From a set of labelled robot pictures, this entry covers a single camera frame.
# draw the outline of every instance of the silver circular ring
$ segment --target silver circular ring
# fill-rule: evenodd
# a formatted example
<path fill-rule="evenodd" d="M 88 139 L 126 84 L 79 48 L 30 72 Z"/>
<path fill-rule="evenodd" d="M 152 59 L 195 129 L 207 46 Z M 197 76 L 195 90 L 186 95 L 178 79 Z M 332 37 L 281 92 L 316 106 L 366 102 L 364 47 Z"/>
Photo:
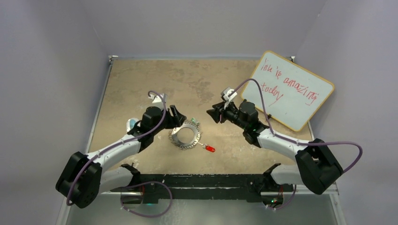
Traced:
<path fill-rule="evenodd" d="M 193 139 L 188 143 L 184 143 L 184 142 L 180 141 L 177 137 L 178 132 L 183 128 L 188 128 L 193 131 Z M 200 140 L 199 126 L 198 126 L 198 124 L 195 124 L 189 120 L 186 120 L 184 122 L 184 124 L 182 124 L 182 126 L 176 127 L 170 131 L 169 138 L 174 145 L 176 145 L 177 147 L 180 147 L 181 149 L 193 148 L 193 147 L 195 147 L 196 144 L 198 144 L 198 142 Z"/>

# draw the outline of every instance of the metal frame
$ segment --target metal frame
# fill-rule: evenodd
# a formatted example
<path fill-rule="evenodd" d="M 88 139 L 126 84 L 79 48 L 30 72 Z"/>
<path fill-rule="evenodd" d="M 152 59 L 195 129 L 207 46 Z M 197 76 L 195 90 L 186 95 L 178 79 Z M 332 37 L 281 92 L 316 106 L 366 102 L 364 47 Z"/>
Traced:
<path fill-rule="evenodd" d="M 294 59 L 295 59 L 294 56 L 290 56 L 290 57 L 286 57 L 286 58 L 288 58 L 292 62 L 294 62 Z M 111 70 L 112 70 L 112 66 L 113 66 L 113 63 L 114 63 L 115 60 L 182 60 L 182 59 L 185 59 L 185 60 L 186 59 L 196 59 L 196 60 L 197 59 L 207 59 L 207 60 L 210 60 L 210 59 L 215 59 L 215 60 L 216 59 L 257 60 L 257 59 L 259 59 L 259 57 L 230 57 L 230 58 L 226 58 L 226 57 L 203 57 L 203 58 L 202 57 L 150 57 L 150 58 L 146 57 L 146 58 L 140 58 L 140 57 L 137 57 L 137 58 L 132 58 L 132 57 L 118 57 L 116 55 L 109 56 L 108 72 L 107 72 L 107 75 L 106 75 L 106 79 L 105 79 L 104 87 L 103 87 L 103 90 L 102 90 L 102 94 L 101 94 L 101 97 L 100 97 L 100 100 L 99 100 L 97 112 L 95 114 L 93 125 L 92 125 L 91 131 L 90 131 L 90 136 L 89 136 L 89 139 L 88 139 L 88 142 L 87 142 L 87 146 L 86 146 L 86 149 L 85 149 L 84 152 L 88 153 L 88 150 L 90 148 L 90 145 L 91 145 L 91 142 L 92 142 L 92 136 L 93 136 L 93 133 L 94 133 L 95 126 L 97 124 L 98 115 L 100 113 L 100 109 L 101 109 L 101 106 L 102 106 L 102 101 L 104 99 L 104 95 L 105 95 L 105 91 L 106 91 L 106 88 L 107 88 L 108 80 L 109 80 L 110 73 L 111 73 Z M 310 129 L 311 138 L 314 139 L 314 134 L 313 134 L 310 122 L 308 122 L 308 126 L 309 126 L 309 129 Z M 324 193 L 330 196 L 330 203 L 333 206 L 333 211 L 335 213 L 337 224 L 338 225 L 346 225 L 347 223 L 345 221 L 343 210 L 341 208 L 340 199 L 338 197 L 339 193 L 338 193 L 338 188 L 337 188 L 336 183 L 331 185 Z M 121 192 L 110 192 L 109 191 L 109 192 L 104 192 L 101 195 L 120 195 L 120 194 L 121 194 Z M 275 194 L 277 194 L 277 193 L 276 192 L 275 193 L 274 192 L 262 192 L 261 193 L 261 195 L 275 195 Z M 308 194 L 312 194 L 312 192 L 310 190 L 308 190 L 303 185 L 297 185 L 296 194 L 297 195 L 308 195 Z M 123 192 L 123 195 L 140 195 L 140 193 L 139 192 Z M 56 225 L 66 225 L 66 222 L 67 222 L 68 216 L 69 216 L 69 211 L 70 211 L 70 207 L 63 203 L 62 206 L 61 206 L 60 212 L 58 214 Z"/>

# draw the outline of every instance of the yellow whiteboard frame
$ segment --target yellow whiteboard frame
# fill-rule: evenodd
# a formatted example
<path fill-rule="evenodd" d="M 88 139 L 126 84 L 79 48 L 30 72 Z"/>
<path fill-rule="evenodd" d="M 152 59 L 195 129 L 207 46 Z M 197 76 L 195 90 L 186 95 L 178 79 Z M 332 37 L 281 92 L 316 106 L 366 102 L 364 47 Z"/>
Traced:
<path fill-rule="evenodd" d="M 265 51 L 265 52 L 264 52 L 264 54 L 262 55 L 261 59 L 260 59 L 259 62 L 257 63 L 256 68 L 253 70 L 253 73 L 252 73 L 252 75 L 250 76 L 250 78 L 253 78 L 254 72 L 256 72 L 257 68 L 259 67 L 259 65 L 260 65 L 260 63 L 261 63 L 261 61 L 262 61 L 262 59 L 264 58 L 264 55 L 265 55 L 266 53 L 272 53 L 272 54 L 278 56 L 279 58 L 285 60 L 286 62 L 289 62 L 289 63 L 291 63 L 291 64 L 297 66 L 298 68 L 300 68 L 300 69 L 302 69 L 302 70 L 304 70 L 304 71 L 307 71 L 308 73 L 312 74 L 313 76 L 316 76 L 316 77 L 320 78 L 321 80 L 325 81 L 326 83 L 329 83 L 329 84 L 332 85 L 332 87 L 333 87 L 332 91 L 326 96 L 326 98 L 321 102 L 321 104 L 320 104 L 320 105 L 318 106 L 318 108 L 314 111 L 314 113 L 312 113 L 312 115 L 309 117 L 309 119 L 308 119 L 308 120 L 304 123 L 304 125 L 303 125 L 300 129 L 298 129 L 298 130 L 293 129 L 293 128 L 287 126 L 285 123 L 283 123 L 283 122 L 281 122 L 280 120 L 278 120 L 277 118 L 272 117 L 274 120 L 280 122 L 280 123 L 283 124 L 285 127 L 288 127 L 289 129 L 298 132 L 298 131 L 302 130 L 302 129 L 308 124 L 308 122 L 310 121 L 310 119 L 315 115 L 315 113 L 316 113 L 316 112 L 319 110 L 319 108 L 323 105 L 323 103 L 326 101 L 326 99 L 328 99 L 329 96 L 333 93 L 333 91 L 335 90 L 335 85 L 334 85 L 332 82 L 330 82 L 330 81 L 328 81 L 328 80 L 325 80 L 323 77 L 320 77 L 320 76 L 314 74 L 313 72 L 307 70 L 306 68 L 303 68 L 303 67 L 297 65 L 296 63 L 287 60 L 285 57 L 282 57 L 282 56 L 280 56 L 279 54 L 276 54 L 275 52 L 273 52 L 273 51 L 271 51 L 271 50 L 268 50 L 268 51 Z M 248 85 L 249 82 L 250 82 L 250 81 L 246 82 L 245 87 L 243 88 L 243 91 L 240 92 L 240 98 L 241 98 L 241 99 L 244 99 L 244 98 L 242 97 L 242 94 L 243 94 L 243 92 L 246 90 L 246 87 L 247 87 L 247 85 Z M 261 106 L 261 107 L 256 106 L 256 109 L 258 109 L 258 110 L 260 110 L 261 112 L 263 112 L 262 106 Z"/>

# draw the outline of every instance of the tan work surface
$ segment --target tan work surface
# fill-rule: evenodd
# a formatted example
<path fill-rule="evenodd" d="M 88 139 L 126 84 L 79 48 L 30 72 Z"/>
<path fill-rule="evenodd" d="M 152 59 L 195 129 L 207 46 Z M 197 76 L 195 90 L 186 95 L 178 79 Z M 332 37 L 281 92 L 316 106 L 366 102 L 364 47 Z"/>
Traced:
<path fill-rule="evenodd" d="M 180 150 L 168 139 L 168 130 L 159 132 L 144 151 L 124 159 L 134 163 L 141 173 L 263 173 L 274 163 L 294 164 L 281 154 L 249 145 L 238 126 L 216 124 L 206 113 L 222 101 L 220 93 L 236 88 L 250 77 L 257 60 L 116 60 L 112 67 L 105 96 L 98 115 L 89 152 L 99 150 L 126 134 L 130 118 L 141 119 L 151 105 L 149 90 L 166 93 L 167 107 L 175 105 L 187 118 L 201 123 L 201 143 L 215 147 L 214 153 L 197 145 Z M 235 104 L 242 99 L 237 97 Z M 260 120 L 265 117 L 260 112 Z M 283 134 L 311 140 L 308 125 L 294 132 L 272 120 L 273 128 Z"/>

